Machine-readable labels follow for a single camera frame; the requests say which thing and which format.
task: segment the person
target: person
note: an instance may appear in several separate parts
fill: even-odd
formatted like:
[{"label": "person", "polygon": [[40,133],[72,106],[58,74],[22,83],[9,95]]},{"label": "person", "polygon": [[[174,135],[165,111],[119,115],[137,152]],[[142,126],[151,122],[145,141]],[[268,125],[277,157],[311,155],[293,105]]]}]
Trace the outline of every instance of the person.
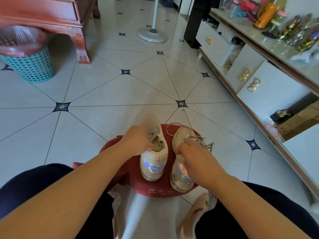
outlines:
[{"label": "person", "polygon": [[[105,188],[126,160],[151,148],[146,129],[132,126],[75,170],[49,164],[17,175],[0,189],[1,238],[113,238],[114,199]],[[197,199],[177,230],[180,238],[319,238],[310,214],[283,194],[227,174],[193,140],[178,153],[189,176],[214,195]]]}]

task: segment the white sneaker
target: white sneaker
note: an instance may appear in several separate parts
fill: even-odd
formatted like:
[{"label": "white sneaker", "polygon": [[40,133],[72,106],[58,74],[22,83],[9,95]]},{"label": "white sneaker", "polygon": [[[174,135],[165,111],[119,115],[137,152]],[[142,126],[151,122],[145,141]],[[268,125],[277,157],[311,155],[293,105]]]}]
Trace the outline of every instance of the white sneaker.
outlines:
[{"label": "white sneaker", "polygon": [[144,117],[143,124],[149,130],[148,139],[153,144],[151,151],[141,154],[140,167],[143,177],[148,181],[158,180],[164,173],[168,148],[159,120],[153,114]]},{"label": "white sneaker", "polygon": [[[192,139],[194,141],[197,141],[203,147],[208,147],[213,145],[213,144],[210,144],[206,146],[202,137],[196,136],[193,129],[183,125],[177,129],[176,133],[173,136],[172,147],[175,154],[177,153],[178,146],[181,143],[184,143],[187,139]],[[176,155],[176,159],[173,164],[173,168],[172,168],[172,172],[170,176],[170,182],[171,182],[171,186],[175,190],[182,193],[190,190],[194,185],[194,181],[187,174],[187,170],[185,167],[185,159],[182,154]]]}]

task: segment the trash can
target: trash can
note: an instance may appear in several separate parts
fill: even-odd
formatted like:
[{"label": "trash can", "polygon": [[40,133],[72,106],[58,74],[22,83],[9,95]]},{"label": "trash can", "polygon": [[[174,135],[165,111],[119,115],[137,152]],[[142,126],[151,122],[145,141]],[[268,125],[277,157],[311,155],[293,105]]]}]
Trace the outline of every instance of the trash can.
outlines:
[{"label": "trash can", "polygon": [[43,82],[54,76],[47,36],[38,28],[0,28],[0,58],[24,80]]}]

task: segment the forearm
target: forearm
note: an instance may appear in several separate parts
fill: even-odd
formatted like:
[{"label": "forearm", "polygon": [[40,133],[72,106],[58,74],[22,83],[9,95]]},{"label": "forearm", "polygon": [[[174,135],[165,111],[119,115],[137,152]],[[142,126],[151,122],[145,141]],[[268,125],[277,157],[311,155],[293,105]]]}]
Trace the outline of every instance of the forearm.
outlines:
[{"label": "forearm", "polygon": [[95,156],[3,218],[2,238],[74,238],[130,157],[120,142]]},{"label": "forearm", "polygon": [[249,238],[309,238],[239,179],[226,175],[209,188]]}]

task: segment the plastic bag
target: plastic bag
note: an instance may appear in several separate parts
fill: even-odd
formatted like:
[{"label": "plastic bag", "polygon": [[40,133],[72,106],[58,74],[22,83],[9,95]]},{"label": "plastic bag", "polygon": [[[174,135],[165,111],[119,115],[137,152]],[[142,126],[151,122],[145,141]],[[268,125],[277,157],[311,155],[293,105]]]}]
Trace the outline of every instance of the plastic bag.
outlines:
[{"label": "plastic bag", "polygon": [[10,57],[32,56],[47,45],[47,36],[38,28],[11,26],[0,28],[0,54]]},{"label": "plastic bag", "polygon": [[237,59],[237,57],[239,56],[239,53],[241,52],[242,48],[237,49],[236,51],[232,52],[230,54],[230,62],[233,64],[235,62],[235,60]]}]

